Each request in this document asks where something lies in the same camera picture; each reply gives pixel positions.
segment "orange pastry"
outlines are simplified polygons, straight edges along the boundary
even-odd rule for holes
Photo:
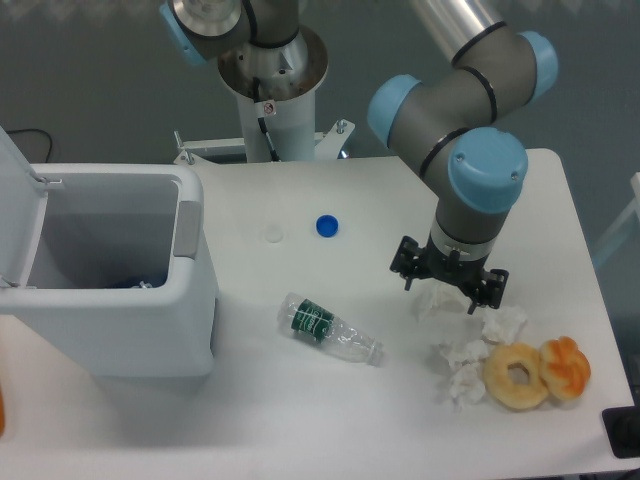
[[[540,376],[553,396],[573,400],[582,395],[591,367],[573,339],[560,337],[543,343],[540,360]]]

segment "crumpled paper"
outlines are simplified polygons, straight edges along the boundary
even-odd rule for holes
[[[425,281],[425,289],[418,300],[418,320],[424,321],[438,310],[466,312],[469,299],[453,285],[434,279]]]
[[[527,314],[520,307],[486,308],[483,320],[482,337],[486,341],[510,345],[527,321]]]
[[[465,364],[477,363],[489,357],[489,346],[481,339],[469,343],[440,345],[439,351],[454,372],[460,370]]]
[[[480,363],[467,363],[451,377],[449,395],[458,410],[466,405],[475,405],[484,398],[487,390],[482,381],[481,370]]]

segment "white trash bin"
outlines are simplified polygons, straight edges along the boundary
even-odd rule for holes
[[[218,285],[195,173],[31,166],[0,128],[0,222],[1,314],[95,375],[211,371]]]

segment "bagel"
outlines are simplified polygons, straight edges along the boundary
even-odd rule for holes
[[[515,383],[509,376],[512,367],[525,369],[529,382]],[[540,354],[525,343],[496,346],[485,363],[483,379],[489,393],[514,410],[537,407],[549,395],[540,379]]]
[[[554,397],[573,400],[584,392],[591,366],[572,338],[560,337],[540,347],[540,376]]]

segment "metal bracket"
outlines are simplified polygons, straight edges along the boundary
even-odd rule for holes
[[[337,158],[348,158],[345,151],[345,144],[355,131],[355,124],[341,119],[338,120],[327,133],[316,132],[315,134],[315,157],[316,160],[335,160]],[[225,138],[220,140],[196,140],[183,142],[180,133],[173,132],[178,149],[178,158],[193,165],[195,160],[193,155],[199,157],[225,157],[231,155],[243,155],[245,153],[243,138]]]

